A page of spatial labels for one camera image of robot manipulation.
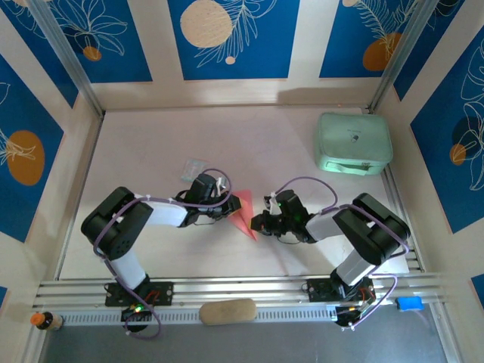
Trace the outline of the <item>mint green zip pouch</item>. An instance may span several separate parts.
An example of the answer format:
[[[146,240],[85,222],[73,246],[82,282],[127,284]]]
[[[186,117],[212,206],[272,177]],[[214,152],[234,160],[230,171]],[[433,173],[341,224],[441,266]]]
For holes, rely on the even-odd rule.
[[[373,114],[323,113],[314,133],[314,155],[323,171],[379,175],[393,158],[387,121]]]

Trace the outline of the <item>small bottle with orange cap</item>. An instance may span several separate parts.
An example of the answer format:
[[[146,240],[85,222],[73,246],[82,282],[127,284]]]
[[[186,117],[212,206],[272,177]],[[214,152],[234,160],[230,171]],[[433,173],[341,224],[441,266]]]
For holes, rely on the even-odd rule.
[[[60,330],[64,319],[53,312],[36,312],[31,316],[30,323],[39,330]]]

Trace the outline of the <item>pink cloth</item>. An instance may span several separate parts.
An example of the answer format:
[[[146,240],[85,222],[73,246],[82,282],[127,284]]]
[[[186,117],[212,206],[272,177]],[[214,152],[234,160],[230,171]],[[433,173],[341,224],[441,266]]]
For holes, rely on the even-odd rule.
[[[234,191],[233,195],[239,198],[241,208],[238,211],[232,213],[228,217],[228,220],[239,231],[242,231],[246,236],[250,237],[254,241],[257,241],[255,231],[250,228],[251,219],[252,217],[254,217],[252,192],[246,189]]]

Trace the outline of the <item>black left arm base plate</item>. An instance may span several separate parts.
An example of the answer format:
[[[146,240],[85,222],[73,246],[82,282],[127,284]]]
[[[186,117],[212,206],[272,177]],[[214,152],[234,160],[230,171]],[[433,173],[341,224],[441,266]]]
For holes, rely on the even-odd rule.
[[[170,306],[172,305],[173,287],[174,284],[171,281],[144,281],[134,289],[134,292],[152,306]],[[104,290],[106,292],[105,306],[128,307],[139,303],[118,283],[105,284]]]

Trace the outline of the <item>aluminium mounting rail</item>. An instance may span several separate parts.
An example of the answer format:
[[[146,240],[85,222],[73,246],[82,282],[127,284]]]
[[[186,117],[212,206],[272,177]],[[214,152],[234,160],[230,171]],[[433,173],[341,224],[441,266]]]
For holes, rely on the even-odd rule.
[[[436,273],[399,274],[398,284],[390,299],[400,296],[420,296],[425,303],[448,301],[442,278]],[[264,307],[306,306],[309,296],[306,282],[322,279],[322,275],[294,275],[239,278],[154,278],[154,283],[173,283],[173,308],[195,308],[207,302],[250,298]],[[110,279],[74,279],[43,281],[33,300],[40,309],[103,308],[104,286]]]

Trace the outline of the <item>small clear plastic packet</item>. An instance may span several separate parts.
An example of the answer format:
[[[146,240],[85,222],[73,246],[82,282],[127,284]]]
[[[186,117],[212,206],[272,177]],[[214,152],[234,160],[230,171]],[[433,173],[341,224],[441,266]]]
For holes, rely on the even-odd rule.
[[[206,168],[208,162],[205,160],[188,159],[181,174],[184,182],[193,182],[197,176]]]

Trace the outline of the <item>aluminium frame post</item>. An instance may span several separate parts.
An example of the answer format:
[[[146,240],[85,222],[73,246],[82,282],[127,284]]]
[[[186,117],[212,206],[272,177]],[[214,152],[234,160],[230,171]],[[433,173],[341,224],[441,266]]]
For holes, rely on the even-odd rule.
[[[88,106],[98,117],[104,119],[104,110],[99,102],[89,78],[84,71],[78,57],[68,42],[63,30],[57,23],[44,0],[25,0],[27,7],[39,28],[43,32],[49,45],[62,63],[69,77],[86,100]]]
[[[417,0],[417,7],[411,15],[408,25],[405,27],[402,37],[400,38],[386,69],[383,71],[380,83],[371,102],[368,104],[367,109],[369,114],[376,113],[378,107],[384,100],[386,93],[400,74],[417,40],[427,25],[427,21],[432,15],[438,1],[439,0]]]

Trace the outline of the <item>blue box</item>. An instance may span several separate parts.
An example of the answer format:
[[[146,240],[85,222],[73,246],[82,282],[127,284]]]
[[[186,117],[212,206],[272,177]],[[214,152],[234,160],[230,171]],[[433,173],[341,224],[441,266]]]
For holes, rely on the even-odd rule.
[[[419,296],[400,296],[396,298],[396,306],[400,312],[422,311],[424,303]]]

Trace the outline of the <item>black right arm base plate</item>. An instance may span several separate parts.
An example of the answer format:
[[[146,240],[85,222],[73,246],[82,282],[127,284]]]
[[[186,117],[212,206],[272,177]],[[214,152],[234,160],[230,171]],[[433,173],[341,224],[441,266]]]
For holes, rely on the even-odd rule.
[[[330,278],[312,278],[306,281],[306,292],[311,303],[374,302],[373,281],[362,278],[356,285],[347,286]]]

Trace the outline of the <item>beige oval block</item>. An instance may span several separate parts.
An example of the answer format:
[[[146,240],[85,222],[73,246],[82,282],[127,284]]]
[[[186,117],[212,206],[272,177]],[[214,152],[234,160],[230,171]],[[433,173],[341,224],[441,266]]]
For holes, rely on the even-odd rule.
[[[252,299],[207,302],[200,307],[200,320],[209,326],[253,321],[257,307]]]

